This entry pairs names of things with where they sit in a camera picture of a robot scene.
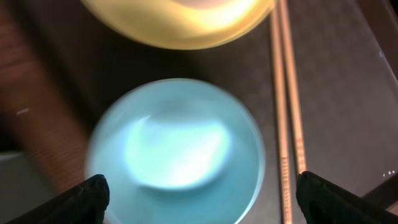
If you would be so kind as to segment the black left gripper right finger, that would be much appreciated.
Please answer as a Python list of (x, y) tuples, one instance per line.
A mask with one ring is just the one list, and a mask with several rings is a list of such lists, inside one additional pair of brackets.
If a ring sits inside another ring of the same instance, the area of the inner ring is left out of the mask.
[(397, 224), (397, 215), (310, 171), (298, 175), (295, 196), (308, 224)]

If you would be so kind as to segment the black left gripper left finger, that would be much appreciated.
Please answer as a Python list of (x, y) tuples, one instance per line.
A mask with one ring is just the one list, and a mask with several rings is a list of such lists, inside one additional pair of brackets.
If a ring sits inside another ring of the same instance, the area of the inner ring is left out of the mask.
[(7, 224), (103, 224), (109, 186), (96, 174)]

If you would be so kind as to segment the blue bowl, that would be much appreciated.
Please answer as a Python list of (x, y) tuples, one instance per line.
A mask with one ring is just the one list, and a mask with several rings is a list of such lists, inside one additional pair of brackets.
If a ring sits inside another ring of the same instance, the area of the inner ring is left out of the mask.
[(93, 130), (86, 175), (104, 175), (106, 223), (238, 223), (262, 187), (266, 155), (248, 109), (210, 83), (139, 86)]

